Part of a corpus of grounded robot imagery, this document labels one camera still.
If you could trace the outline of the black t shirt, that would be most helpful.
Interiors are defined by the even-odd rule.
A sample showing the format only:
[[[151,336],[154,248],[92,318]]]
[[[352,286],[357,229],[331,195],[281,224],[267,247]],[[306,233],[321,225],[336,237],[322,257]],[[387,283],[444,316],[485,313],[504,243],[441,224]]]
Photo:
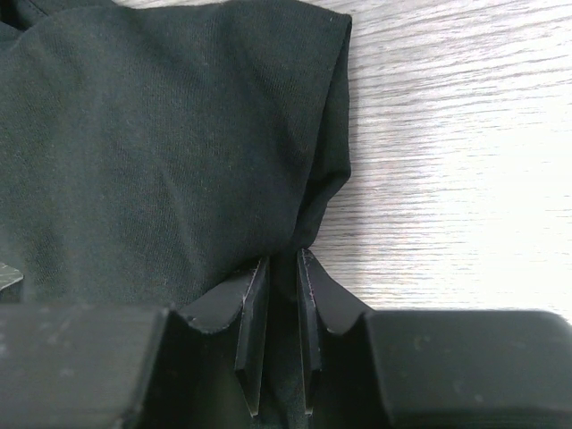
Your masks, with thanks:
[[[304,428],[296,254],[350,175],[352,19],[1,4],[1,260],[23,303],[183,308],[268,257],[256,428]]]

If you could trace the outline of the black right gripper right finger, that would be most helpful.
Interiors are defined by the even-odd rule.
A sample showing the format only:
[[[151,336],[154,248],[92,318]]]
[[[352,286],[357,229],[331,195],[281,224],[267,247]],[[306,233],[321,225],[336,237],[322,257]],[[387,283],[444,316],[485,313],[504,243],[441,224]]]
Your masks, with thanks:
[[[530,310],[375,310],[297,255],[313,428],[568,428],[571,327]]]

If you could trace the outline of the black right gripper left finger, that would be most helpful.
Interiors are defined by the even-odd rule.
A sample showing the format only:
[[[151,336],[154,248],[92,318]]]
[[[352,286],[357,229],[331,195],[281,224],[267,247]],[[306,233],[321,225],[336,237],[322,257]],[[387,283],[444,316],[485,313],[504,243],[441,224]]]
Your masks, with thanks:
[[[261,259],[180,310],[2,305],[2,427],[249,427],[268,266]]]

